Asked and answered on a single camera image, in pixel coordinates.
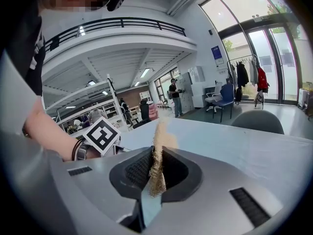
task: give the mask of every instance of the blue chair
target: blue chair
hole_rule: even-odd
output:
[[[233,110],[233,104],[234,104],[234,100],[235,100],[235,94],[234,94],[234,85],[233,84],[225,84],[224,87],[221,89],[221,94],[220,94],[223,99],[220,101],[215,101],[212,102],[213,107],[215,108],[215,106],[220,106],[221,108],[221,122],[222,122],[222,118],[223,118],[223,108],[226,105],[230,105],[230,119],[231,119],[231,114],[232,114],[232,110]]]

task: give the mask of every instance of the fluorescent light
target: fluorescent light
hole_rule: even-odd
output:
[[[143,74],[141,75],[140,78],[143,78],[143,77],[148,73],[149,70],[150,70],[150,69],[145,69],[145,71],[143,72]]]

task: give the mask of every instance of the table surface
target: table surface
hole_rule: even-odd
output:
[[[153,145],[159,119],[122,133],[121,145]],[[227,162],[255,178],[283,205],[297,201],[312,175],[313,141],[228,125],[169,118],[178,149]]]

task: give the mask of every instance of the bracelet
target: bracelet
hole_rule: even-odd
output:
[[[81,139],[79,139],[77,142],[76,142],[76,144],[75,144],[75,146],[74,146],[74,148],[73,148],[73,150],[72,150],[72,161],[75,161],[75,157],[76,157],[76,154],[77,154],[77,147],[79,147],[79,145],[83,142],[85,140],[85,138],[81,138]]]

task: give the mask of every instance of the gray device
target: gray device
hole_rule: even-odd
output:
[[[149,179],[152,147],[64,163],[30,139],[1,136],[3,169],[15,195],[53,234],[260,234],[282,207],[237,168],[164,147],[167,191],[145,227],[139,195]]]

